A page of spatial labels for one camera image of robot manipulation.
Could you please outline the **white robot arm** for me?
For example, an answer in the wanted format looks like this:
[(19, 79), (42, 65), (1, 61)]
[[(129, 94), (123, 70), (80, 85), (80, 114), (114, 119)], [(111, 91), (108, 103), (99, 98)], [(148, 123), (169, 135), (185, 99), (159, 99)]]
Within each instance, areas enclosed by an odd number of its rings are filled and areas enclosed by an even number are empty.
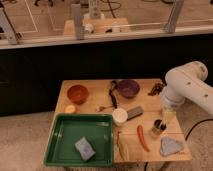
[(166, 86), (160, 93), (162, 121), (168, 124), (186, 99), (193, 101), (213, 116), (213, 87), (205, 83), (206, 65), (192, 61), (170, 69), (165, 75)]

